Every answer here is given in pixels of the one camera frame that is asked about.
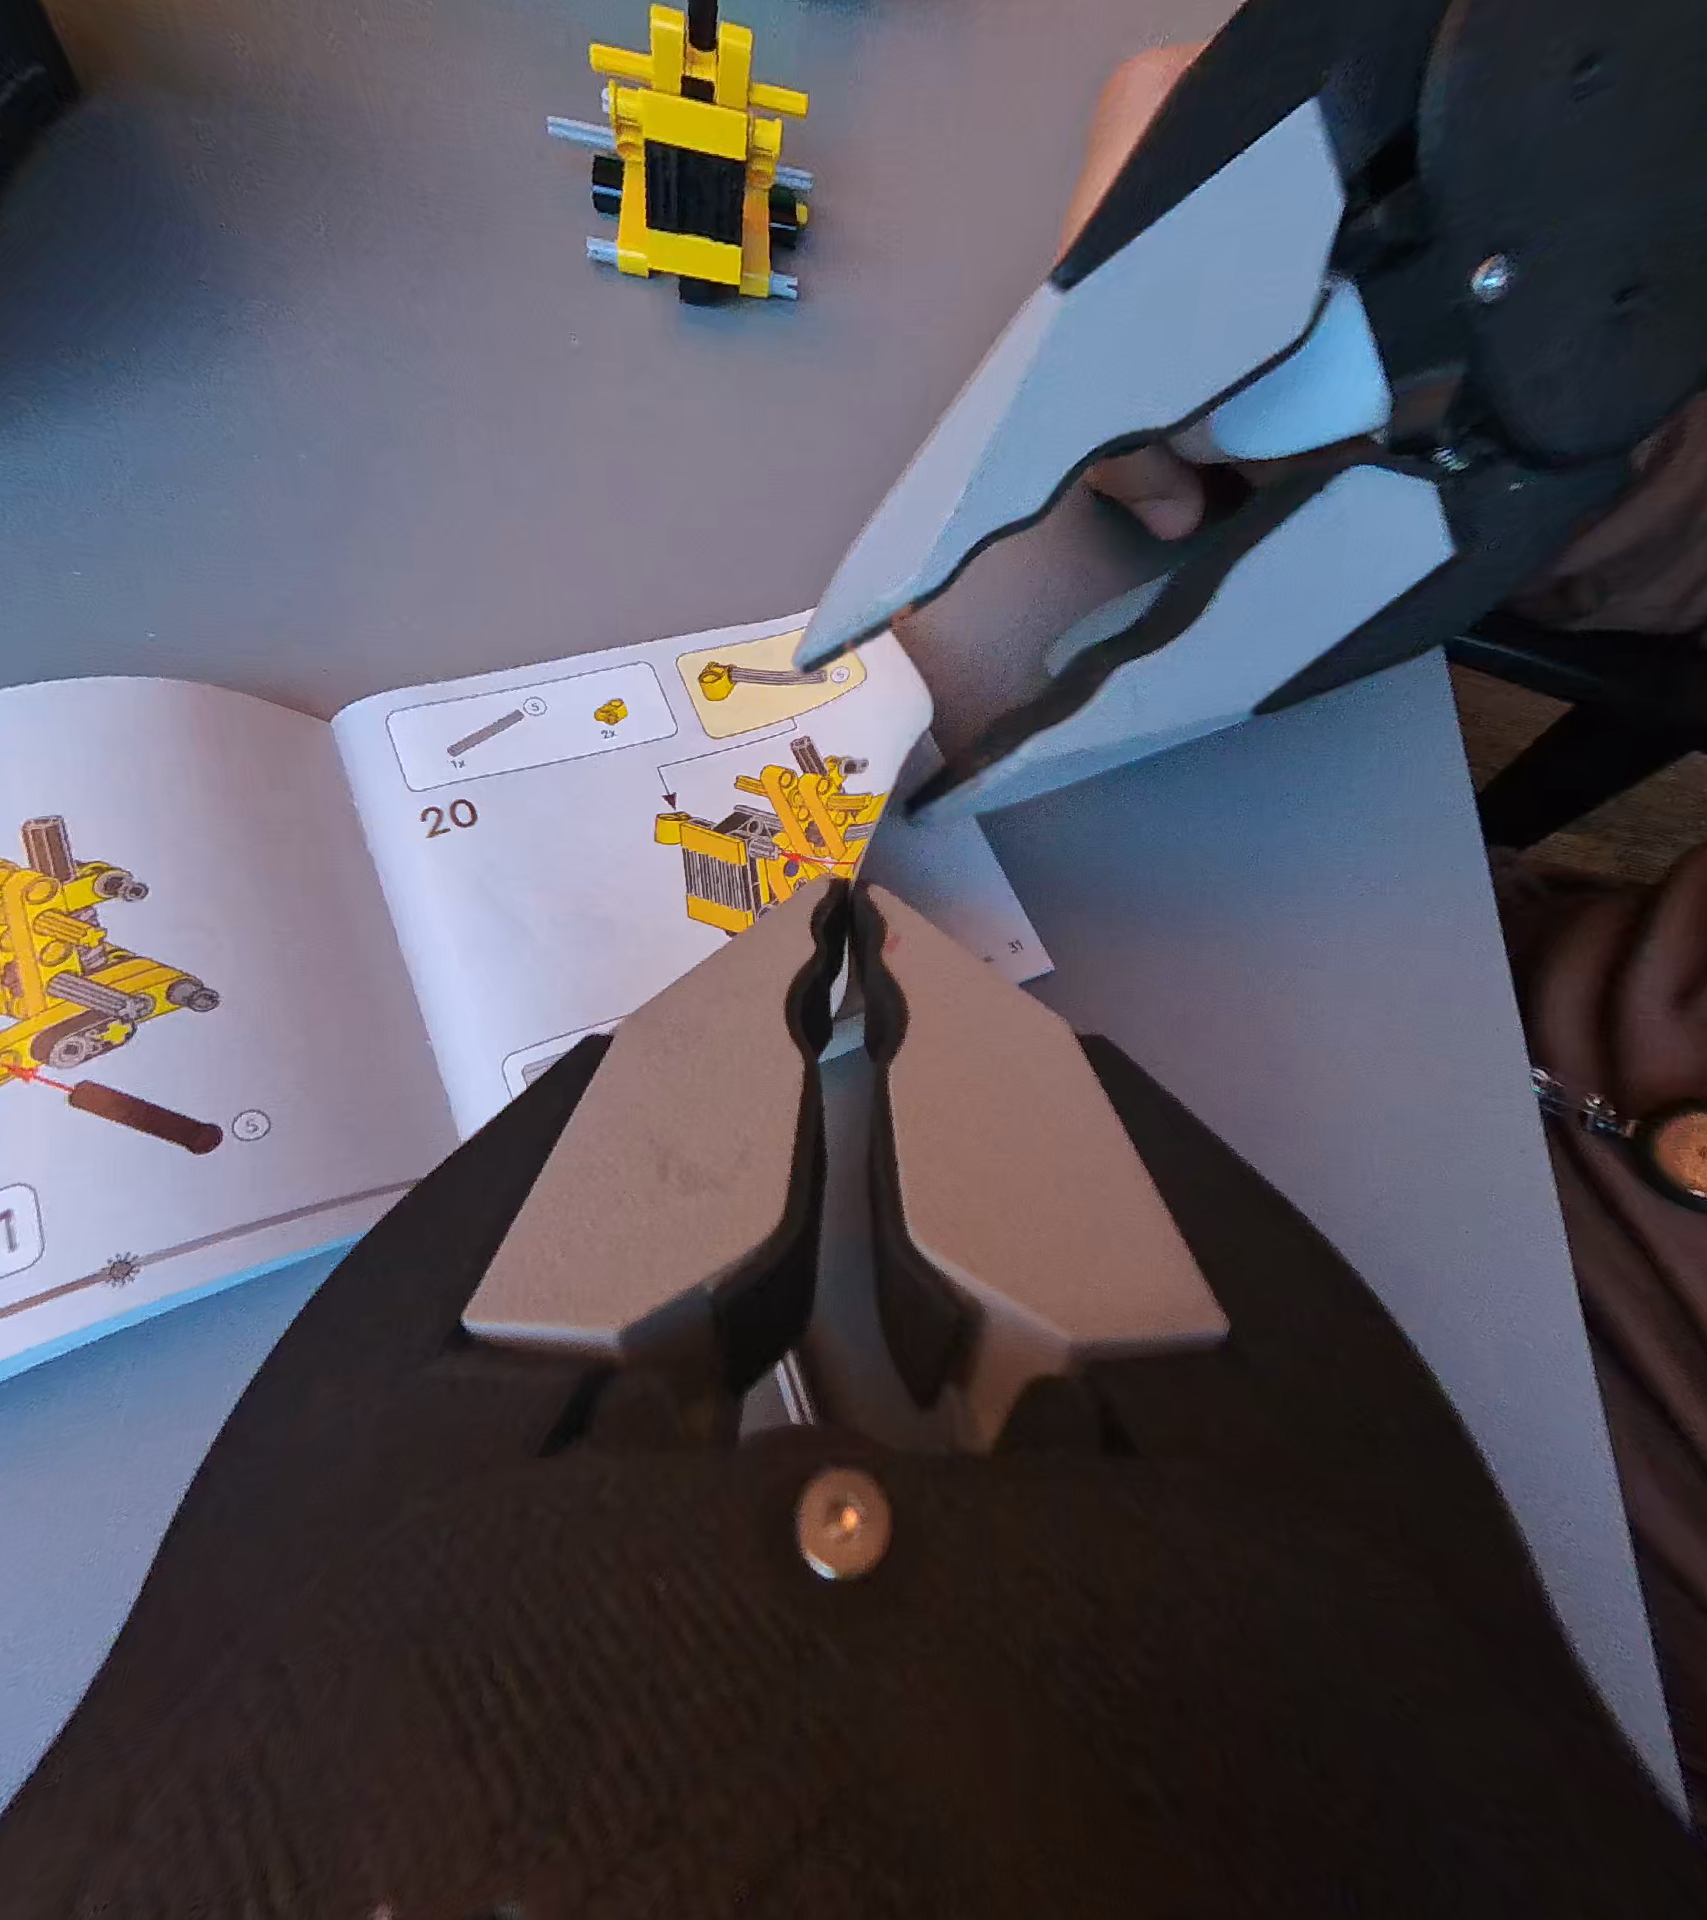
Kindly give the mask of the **yellow black lego model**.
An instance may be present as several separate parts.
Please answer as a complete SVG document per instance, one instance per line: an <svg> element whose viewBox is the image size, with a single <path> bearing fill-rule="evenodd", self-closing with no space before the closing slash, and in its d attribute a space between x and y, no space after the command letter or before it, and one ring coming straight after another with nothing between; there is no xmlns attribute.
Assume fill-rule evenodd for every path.
<svg viewBox="0 0 1707 1920"><path fill-rule="evenodd" d="M809 231L815 176L783 147L811 96L759 78L753 33L715 3L651 4L641 47L593 43L587 63L599 116L545 123L591 162L609 233L585 243L587 259L669 278L687 307L799 301L783 259Z"/></svg>

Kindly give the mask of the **lego instruction booklet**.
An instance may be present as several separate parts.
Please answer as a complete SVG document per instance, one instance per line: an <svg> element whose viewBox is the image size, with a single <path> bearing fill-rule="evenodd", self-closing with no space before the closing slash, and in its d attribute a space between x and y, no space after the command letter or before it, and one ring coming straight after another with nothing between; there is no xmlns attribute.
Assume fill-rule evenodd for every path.
<svg viewBox="0 0 1707 1920"><path fill-rule="evenodd" d="M0 1382L359 1239L571 1047L861 866L1055 970L889 638L807 617L313 718L164 678L0 689Z"/></svg>

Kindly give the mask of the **person's right hand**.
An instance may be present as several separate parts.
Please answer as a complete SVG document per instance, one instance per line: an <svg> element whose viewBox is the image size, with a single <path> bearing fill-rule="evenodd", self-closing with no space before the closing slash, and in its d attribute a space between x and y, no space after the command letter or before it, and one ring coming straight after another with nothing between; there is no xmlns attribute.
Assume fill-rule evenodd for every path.
<svg viewBox="0 0 1707 1920"><path fill-rule="evenodd" d="M1089 116L1079 173L1059 229L1059 253L1071 246L1103 202L1131 149L1201 51L1201 43L1155 44L1109 74ZM1091 498L1127 513L1153 540L1175 543L1201 529L1223 478L1223 466L1187 465L1171 445L1153 443L1093 462L1079 485Z"/></svg>

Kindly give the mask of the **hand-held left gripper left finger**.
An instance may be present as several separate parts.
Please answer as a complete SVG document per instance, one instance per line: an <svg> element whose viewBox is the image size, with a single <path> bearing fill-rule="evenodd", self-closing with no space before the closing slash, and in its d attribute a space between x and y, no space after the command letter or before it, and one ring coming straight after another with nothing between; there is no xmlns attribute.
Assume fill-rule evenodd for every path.
<svg viewBox="0 0 1707 1920"><path fill-rule="evenodd" d="M463 1332L743 1400L813 1313L837 978L839 885L811 881L629 1015Z"/></svg>

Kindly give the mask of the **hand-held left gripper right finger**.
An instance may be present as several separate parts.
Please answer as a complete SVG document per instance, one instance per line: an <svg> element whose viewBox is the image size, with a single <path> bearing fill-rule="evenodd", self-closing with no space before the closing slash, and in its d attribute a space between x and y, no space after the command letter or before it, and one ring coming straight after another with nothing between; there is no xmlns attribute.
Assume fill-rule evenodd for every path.
<svg viewBox="0 0 1707 1920"><path fill-rule="evenodd" d="M1089 1366L1217 1348L1229 1321L1075 1030L885 887L865 996L875 1305L891 1364L987 1455Z"/></svg>

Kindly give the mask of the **person's brown shirt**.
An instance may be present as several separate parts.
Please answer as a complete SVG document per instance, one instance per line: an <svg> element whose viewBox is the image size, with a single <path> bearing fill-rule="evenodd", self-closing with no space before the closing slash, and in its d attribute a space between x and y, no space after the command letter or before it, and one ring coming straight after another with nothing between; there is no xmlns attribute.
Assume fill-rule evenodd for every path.
<svg viewBox="0 0 1707 1920"><path fill-rule="evenodd" d="M1637 1116L1707 1099L1707 843L1655 881L1513 856L1499 923L1531 1069ZM1687 1798L1707 1833L1707 1214L1545 1116Z"/></svg>

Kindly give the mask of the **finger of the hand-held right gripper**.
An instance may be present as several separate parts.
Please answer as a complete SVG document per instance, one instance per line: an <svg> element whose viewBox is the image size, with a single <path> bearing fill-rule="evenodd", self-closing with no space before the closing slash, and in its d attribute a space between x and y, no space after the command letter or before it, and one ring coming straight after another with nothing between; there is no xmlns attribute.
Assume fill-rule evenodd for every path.
<svg viewBox="0 0 1707 1920"><path fill-rule="evenodd" d="M1085 278L1041 285L841 558L797 663L929 602L1101 450L1207 414L1295 348L1343 206L1309 98Z"/></svg>
<svg viewBox="0 0 1707 1920"><path fill-rule="evenodd" d="M1383 452L1391 408L1359 292L1331 285L1293 352L1173 439L1201 472L1279 476L1067 627L1033 698L953 754L909 814L1001 810L1239 727L1447 565L1439 486Z"/></svg>

